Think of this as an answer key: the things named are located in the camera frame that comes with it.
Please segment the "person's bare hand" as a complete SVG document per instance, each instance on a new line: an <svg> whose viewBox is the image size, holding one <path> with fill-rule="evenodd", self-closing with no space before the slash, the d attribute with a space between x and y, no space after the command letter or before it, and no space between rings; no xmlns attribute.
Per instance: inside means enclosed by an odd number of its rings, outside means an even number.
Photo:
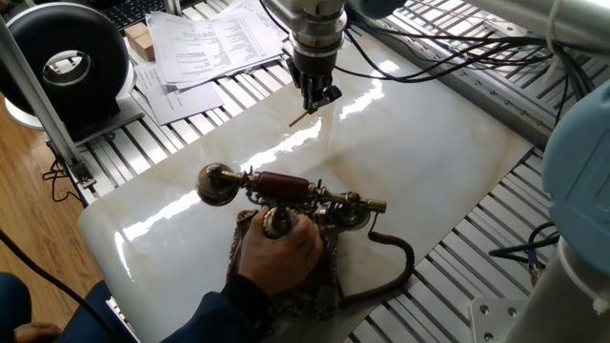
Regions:
<svg viewBox="0 0 610 343"><path fill-rule="evenodd" d="M245 235L238 274L252 281L268 296L301 283L313 270L322 253L318 225L300 214L286 235L271 239L263 222L270 209L263 207Z"/></svg>

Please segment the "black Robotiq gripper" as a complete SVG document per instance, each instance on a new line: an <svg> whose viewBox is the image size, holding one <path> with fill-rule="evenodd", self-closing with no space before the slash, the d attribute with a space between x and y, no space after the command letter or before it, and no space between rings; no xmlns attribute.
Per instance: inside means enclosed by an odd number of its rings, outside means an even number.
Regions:
<svg viewBox="0 0 610 343"><path fill-rule="evenodd" d="M295 86L301 90L303 109L309 114L342 96L341 90L332 85L336 59L336 51L324 56L311 56L295 50L288 60Z"/></svg>

